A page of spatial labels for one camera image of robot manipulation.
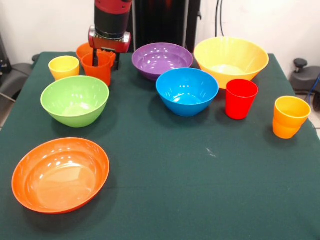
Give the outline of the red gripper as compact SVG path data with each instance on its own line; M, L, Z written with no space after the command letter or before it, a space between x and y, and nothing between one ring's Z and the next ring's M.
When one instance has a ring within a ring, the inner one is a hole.
M88 31L88 42L92 51L92 66L98 66L98 50L115 52L113 70L117 71L120 66L120 53L127 53L131 43L131 33L124 32L120 38L105 37L96 31L95 26L90 26Z

